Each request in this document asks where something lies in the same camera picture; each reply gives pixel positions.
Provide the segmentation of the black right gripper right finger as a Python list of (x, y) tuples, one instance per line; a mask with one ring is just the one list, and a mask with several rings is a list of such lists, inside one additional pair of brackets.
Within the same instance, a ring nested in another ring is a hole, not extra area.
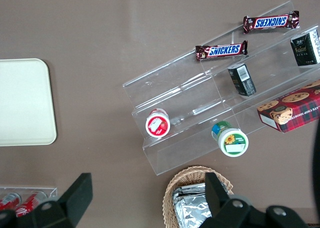
[(215, 173), (205, 174), (205, 198), (211, 217), (201, 227), (247, 227), (250, 206), (242, 199), (230, 198)]

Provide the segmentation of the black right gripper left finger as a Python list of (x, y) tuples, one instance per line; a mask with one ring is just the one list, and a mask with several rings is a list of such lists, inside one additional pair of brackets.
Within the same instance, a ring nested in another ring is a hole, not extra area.
[(82, 173), (58, 200), (31, 213), (33, 227), (76, 227), (93, 199), (92, 174)]

